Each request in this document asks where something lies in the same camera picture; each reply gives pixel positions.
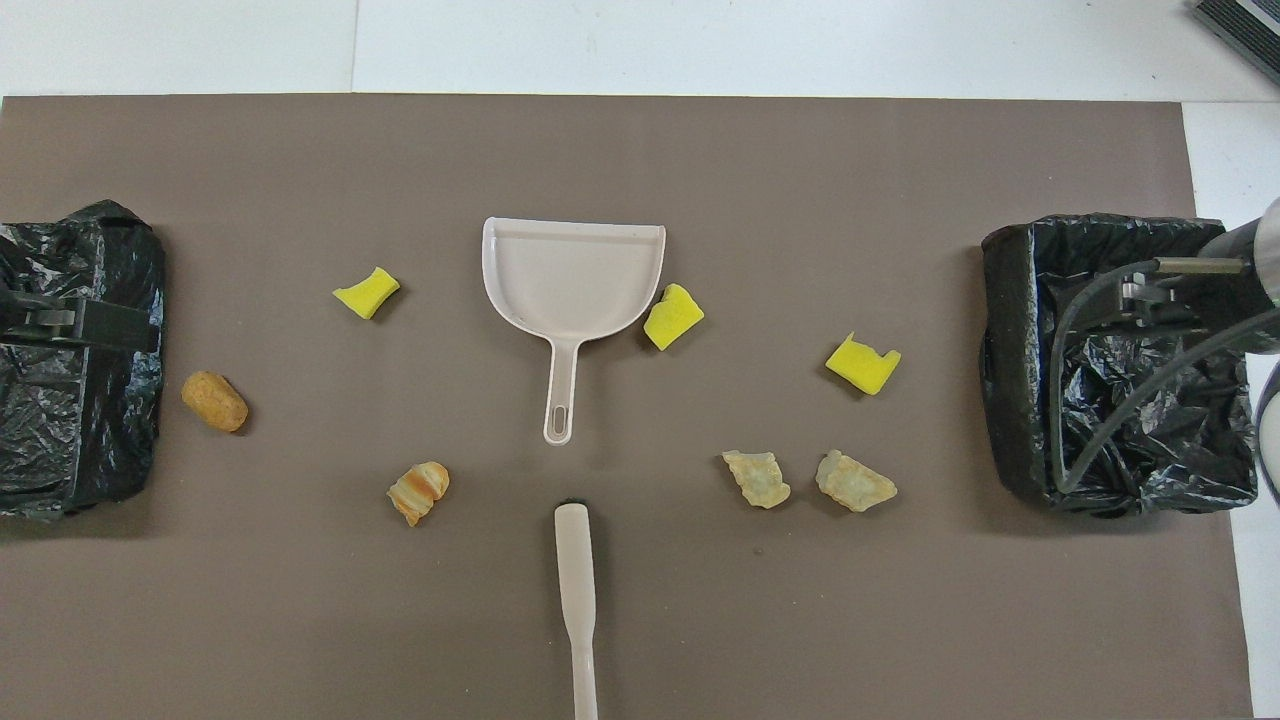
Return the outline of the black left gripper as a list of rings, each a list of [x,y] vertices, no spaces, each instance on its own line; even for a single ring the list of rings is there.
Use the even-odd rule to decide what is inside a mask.
[[[152,354],[160,329],[133,307],[92,299],[20,299],[1,290],[1,343]]]

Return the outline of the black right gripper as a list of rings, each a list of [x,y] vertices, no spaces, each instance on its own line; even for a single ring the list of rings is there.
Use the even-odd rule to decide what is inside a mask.
[[[1178,299],[1179,275],[1203,275],[1197,283],[1196,307],[1210,333],[1219,333],[1257,316],[1277,313],[1277,304],[1249,263],[1242,258],[1156,258],[1156,272],[1175,275],[1129,275],[1120,283],[1124,322],[1137,327],[1193,325],[1197,315]],[[1279,351],[1279,319],[1271,316],[1230,346],[1248,354]]]

